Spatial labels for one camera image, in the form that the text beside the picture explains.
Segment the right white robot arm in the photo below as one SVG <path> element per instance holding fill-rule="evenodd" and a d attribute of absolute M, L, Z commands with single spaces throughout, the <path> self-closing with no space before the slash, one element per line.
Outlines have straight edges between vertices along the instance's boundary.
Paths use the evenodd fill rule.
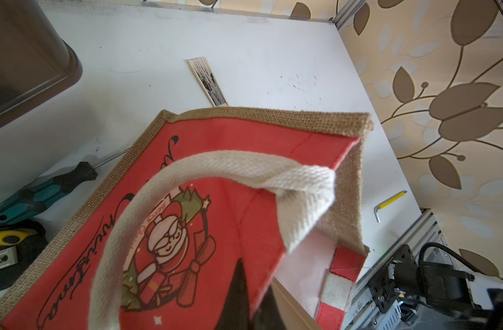
<path fill-rule="evenodd" d="M 402 245 L 368 282 L 377 319 L 368 329 L 503 329 L 503 280 L 448 247 Z"/>

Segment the folding fan black print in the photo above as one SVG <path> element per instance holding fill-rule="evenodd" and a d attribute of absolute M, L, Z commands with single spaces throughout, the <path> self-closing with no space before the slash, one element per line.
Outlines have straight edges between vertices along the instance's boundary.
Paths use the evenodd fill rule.
<path fill-rule="evenodd" d="M 205 57 L 187 60 L 187 64 L 213 107 L 228 107 L 228 102 Z"/>

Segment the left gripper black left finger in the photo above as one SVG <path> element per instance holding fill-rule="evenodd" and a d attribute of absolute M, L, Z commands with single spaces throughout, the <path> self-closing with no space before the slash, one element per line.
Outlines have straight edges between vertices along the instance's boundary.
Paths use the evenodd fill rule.
<path fill-rule="evenodd" d="M 216 330 L 249 329 L 250 306 L 243 260 L 236 263 Z"/>

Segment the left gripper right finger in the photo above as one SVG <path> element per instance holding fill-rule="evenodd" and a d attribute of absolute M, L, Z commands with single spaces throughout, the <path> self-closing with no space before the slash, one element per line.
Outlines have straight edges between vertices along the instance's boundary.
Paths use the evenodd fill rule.
<path fill-rule="evenodd" d="M 286 330 L 283 319 L 280 315 L 278 305 L 272 287 L 266 291 L 263 301 L 253 319 L 251 320 L 252 330 Z"/>

